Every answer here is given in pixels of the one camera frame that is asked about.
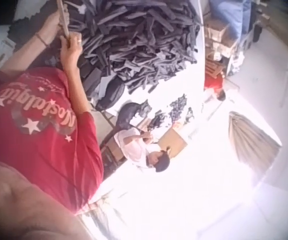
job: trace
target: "blue tarp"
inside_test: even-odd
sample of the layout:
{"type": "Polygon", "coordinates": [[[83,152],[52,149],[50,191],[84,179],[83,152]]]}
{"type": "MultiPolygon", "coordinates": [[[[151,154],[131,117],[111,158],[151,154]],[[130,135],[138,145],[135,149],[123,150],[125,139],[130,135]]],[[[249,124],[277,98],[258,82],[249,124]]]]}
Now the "blue tarp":
{"type": "Polygon", "coordinates": [[[230,36],[241,39],[249,32],[252,0],[209,0],[214,18],[229,24],[230,36]]]}

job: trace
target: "red t-shirt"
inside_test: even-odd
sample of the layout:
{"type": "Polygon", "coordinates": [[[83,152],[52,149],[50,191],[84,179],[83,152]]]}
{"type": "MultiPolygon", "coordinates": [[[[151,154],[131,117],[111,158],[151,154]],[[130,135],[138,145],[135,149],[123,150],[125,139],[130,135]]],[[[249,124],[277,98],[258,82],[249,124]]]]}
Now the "red t-shirt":
{"type": "Polygon", "coordinates": [[[223,77],[218,74],[216,78],[205,74],[204,89],[221,89],[223,88],[223,77]]]}
{"type": "Polygon", "coordinates": [[[50,67],[11,81],[0,71],[0,162],[77,213],[103,180],[92,115],[76,116],[65,74],[50,67]]]}

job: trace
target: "person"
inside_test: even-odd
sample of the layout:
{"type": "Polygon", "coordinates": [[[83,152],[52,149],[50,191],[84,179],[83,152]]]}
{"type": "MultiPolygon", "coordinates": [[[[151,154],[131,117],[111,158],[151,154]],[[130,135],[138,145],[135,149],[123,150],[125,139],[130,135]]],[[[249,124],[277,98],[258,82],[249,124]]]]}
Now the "person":
{"type": "Polygon", "coordinates": [[[165,171],[170,165],[170,147],[161,150],[158,144],[152,144],[150,132],[140,133],[135,127],[121,130],[115,139],[126,159],[142,169],[155,169],[157,173],[165,171]]]}
{"type": "Polygon", "coordinates": [[[51,14],[0,68],[2,239],[90,239],[75,214],[102,183],[103,162],[77,67],[81,34],[61,36],[63,71],[28,69],[59,22],[59,12],[51,14]]]}
{"type": "Polygon", "coordinates": [[[204,91],[211,90],[217,100],[223,102],[226,99],[226,93],[223,89],[223,74],[218,74],[216,78],[205,74],[204,91]]]}

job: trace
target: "wooden stick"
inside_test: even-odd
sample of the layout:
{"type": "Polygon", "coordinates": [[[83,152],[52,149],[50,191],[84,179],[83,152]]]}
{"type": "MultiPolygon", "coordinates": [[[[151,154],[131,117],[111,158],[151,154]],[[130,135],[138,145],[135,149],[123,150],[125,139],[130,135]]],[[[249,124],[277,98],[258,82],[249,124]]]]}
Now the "wooden stick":
{"type": "Polygon", "coordinates": [[[57,2],[57,8],[59,10],[59,19],[62,23],[62,28],[64,30],[64,35],[68,39],[70,36],[69,28],[68,28],[68,23],[66,22],[65,19],[65,12],[64,12],[64,7],[63,7],[63,2],[62,0],[56,0],[57,2]]]}

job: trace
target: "gray cloth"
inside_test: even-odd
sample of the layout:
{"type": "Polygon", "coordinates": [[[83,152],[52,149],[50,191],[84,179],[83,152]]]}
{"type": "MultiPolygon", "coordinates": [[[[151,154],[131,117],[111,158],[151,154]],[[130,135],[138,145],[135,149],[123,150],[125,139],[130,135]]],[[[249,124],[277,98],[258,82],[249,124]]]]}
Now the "gray cloth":
{"type": "Polygon", "coordinates": [[[272,166],[281,146],[245,116],[229,113],[229,141],[238,160],[248,165],[258,180],[272,166]]]}

